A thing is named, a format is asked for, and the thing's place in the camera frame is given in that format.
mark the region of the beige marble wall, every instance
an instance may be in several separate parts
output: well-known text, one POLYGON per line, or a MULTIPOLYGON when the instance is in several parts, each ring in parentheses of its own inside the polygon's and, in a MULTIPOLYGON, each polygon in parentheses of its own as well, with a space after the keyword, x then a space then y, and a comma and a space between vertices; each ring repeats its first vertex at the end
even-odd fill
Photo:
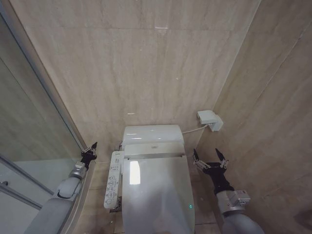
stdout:
POLYGON ((226 177, 266 233, 311 233, 299 224, 312 212, 311 21, 309 0, 261 2, 214 108, 224 125, 197 147, 230 160, 226 177))
MULTIPOLYGON (((260 0, 11 0, 87 144, 108 162, 127 125, 198 127, 260 0)), ((201 131, 185 137, 190 152, 201 131)))

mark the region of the glass shower door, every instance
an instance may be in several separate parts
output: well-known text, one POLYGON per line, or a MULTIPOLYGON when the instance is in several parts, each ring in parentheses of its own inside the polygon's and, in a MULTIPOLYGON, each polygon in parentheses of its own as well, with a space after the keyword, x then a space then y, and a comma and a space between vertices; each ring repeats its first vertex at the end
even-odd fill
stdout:
MULTIPOLYGON (((77 142, 0 16, 0 153, 47 189, 0 163, 0 182, 43 205, 80 158, 77 142)), ((1 233, 21 234, 38 209, 0 192, 1 233)))

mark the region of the toilet lid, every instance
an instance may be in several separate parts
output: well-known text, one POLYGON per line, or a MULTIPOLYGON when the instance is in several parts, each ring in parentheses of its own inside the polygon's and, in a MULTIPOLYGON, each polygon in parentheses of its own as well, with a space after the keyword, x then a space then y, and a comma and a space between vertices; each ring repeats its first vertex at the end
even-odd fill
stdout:
POLYGON ((193 234, 186 156, 124 159, 122 218, 126 234, 193 234))

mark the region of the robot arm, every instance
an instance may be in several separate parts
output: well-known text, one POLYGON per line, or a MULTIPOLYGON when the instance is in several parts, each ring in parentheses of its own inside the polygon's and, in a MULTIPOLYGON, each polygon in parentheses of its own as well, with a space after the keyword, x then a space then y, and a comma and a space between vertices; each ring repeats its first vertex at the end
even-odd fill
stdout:
POLYGON ((205 163, 199 160, 195 149, 193 157, 196 167, 209 175, 214 183, 214 194, 224 219, 223 234, 264 234, 256 222, 243 214, 251 199, 245 190, 235 190, 226 180, 224 173, 229 161, 218 149, 215 150, 220 162, 205 163))
POLYGON ((24 234, 60 233, 77 195, 82 187, 89 164, 97 158, 97 143, 81 152, 82 160, 76 162, 67 179, 58 186, 52 198, 48 200, 30 223, 24 234))

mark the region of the white plastic cover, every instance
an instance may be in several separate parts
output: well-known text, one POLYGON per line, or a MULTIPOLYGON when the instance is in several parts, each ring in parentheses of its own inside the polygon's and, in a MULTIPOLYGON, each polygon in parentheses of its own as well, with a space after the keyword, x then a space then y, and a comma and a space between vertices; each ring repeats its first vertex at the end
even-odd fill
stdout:
POLYGON ((126 145, 157 142, 180 142, 184 145, 179 125, 128 126, 123 134, 122 150, 126 145))
POLYGON ((173 157, 185 154, 184 146, 179 142, 145 143, 126 145, 125 157, 129 158, 151 158, 151 157, 173 157))
POLYGON ((122 218, 127 234, 193 234, 194 200, 186 156, 124 159, 122 218))

